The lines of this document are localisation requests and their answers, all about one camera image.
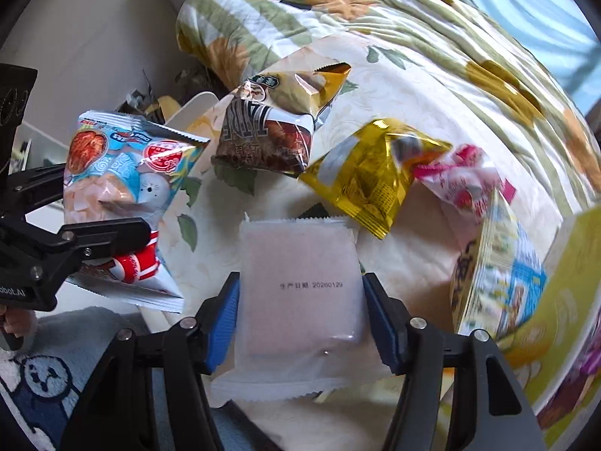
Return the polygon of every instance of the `yellow-green package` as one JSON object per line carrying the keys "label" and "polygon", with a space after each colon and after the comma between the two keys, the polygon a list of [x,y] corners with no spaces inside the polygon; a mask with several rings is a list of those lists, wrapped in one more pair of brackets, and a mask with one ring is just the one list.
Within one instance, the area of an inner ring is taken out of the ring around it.
{"label": "yellow-green package", "polygon": [[546,280],[526,232],[495,189],[479,236],[468,243],[453,272],[456,333],[484,329],[494,339],[511,333],[534,313]]}
{"label": "yellow-green package", "polygon": [[414,166],[450,148],[399,120],[383,118],[347,137],[300,178],[382,239],[414,180]]}

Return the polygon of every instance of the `cartoon character print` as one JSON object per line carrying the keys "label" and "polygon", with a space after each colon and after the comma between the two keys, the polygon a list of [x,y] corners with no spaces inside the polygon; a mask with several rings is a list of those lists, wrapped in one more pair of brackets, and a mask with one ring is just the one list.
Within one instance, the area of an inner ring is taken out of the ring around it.
{"label": "cartoon character print", "polygon": [[5,381],[11,379],[11,372],[0,372],[0,384],[20,413],[21,419],[15,416],[17,421],[25,421],[38,440],[42,431],[57,448],[81,393],[73,384],[70,369],[61,358],[49,355],[10,360],[10,363],[15,366],[16,379]]}

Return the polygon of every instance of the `green leaf print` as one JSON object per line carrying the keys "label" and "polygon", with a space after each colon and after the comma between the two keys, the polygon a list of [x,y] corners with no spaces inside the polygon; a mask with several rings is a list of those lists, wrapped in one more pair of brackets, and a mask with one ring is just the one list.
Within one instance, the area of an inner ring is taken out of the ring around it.
{"label": "green leaf print", "polygon": [[200,185],[202,185],[202,180],[200,178],[193,178],[188,176],[181,183],[180,190],[184,190],[188,195],[188,207],[194,205],[196,199],[198,198],[198,190],[200,190]]}
{"label": "green leaf print", "polygon": [[378,46],[375,47],[395,66],[398,66],[402,70],[405,69],[405,63],[403,60],[405,59],[408,61],[408,58],[401,51],[397,51],[396,49],[383,49],[382,47]]}
{"label": "green leaf print", "polygon": [[225,165],[215,165],[215,176],[218,180],[238,188],[242,193],[255,195],[255,178],[257,170],[246,170],[244,168],[232,168]]}
{"label": "green leaf print", "polygon": [[374,64],[380,60],[380,56],[378,55],[378,51],[376,51],[372,46],[368,45],[367,48],[369,52],[367,53],[367,62]]}
{"label": "green leaf print", "polygon": [[177,223],[180,225],[181,236],[184,241],[188,243],[190,248],[196,250],[196,243],[198,242],[198,229],[196,228],[196,222],[185,213],[181,214],[177,218]]}
{"label": "green leaf print", "polygon": [[352,81],[346,80],[340,89],[340,94],[344,95],[349,91],[353,91],[354,89],[359,88],[359,85],[354,84]]}

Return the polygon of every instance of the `transparent plastic wrapper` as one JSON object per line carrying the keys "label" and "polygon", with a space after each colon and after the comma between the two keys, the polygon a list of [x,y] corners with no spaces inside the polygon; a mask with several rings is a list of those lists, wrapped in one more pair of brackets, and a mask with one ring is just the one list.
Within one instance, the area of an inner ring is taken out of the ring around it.
{"label": "transparent plastic wrapper", "polygon": [[383,118],[347,137],[300,178],[382,239],[413,182],[414,167],[450,148],[399,120]]}
{"label": "transparent plastic wrapper", "polygon": [[245,80],[225,112],[213,163],[298,176],[349,72],[342,62]]}
{"label": "transparent plastic wrapper", "polygon": [[516,193],[486,153],[473,144],[462,144],[428,165],[417,165],[413,175],[446,202],[442,211],[461,247],[477,236],[495,188],[509,204]]}
{"label": "transparent plastic wrapper", "polygon": [[234,357],[212,399],[289,399],[390,375],[369,330],[349,222],[241,224]]}
{"label": "transparent plastic wrapper", "polygon": [[458,334],[484,329],[494,339],[534,313],[547,277],[507,200],[494,189],[479,236],[459,257],[451,283]]}
{"label": "transparent plastic wrapper", "polygon": [[181,312],[183,297],[157,249],[158,225],[209,139],[142,117],[79,117],[64,178],[66,224],[141,217],[151,238],[137,253],[86,262],[71,280],[106,297]]}

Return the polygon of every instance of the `red circular label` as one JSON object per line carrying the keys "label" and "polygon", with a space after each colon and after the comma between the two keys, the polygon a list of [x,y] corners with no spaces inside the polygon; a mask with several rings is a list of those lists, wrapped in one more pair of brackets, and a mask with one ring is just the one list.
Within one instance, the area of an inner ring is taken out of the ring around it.
{"label": "red circular label", "polygon": [[171,173],[181,161],[181,142],[168,139],[152,142],[144,149],[146,163],[155,171]]}

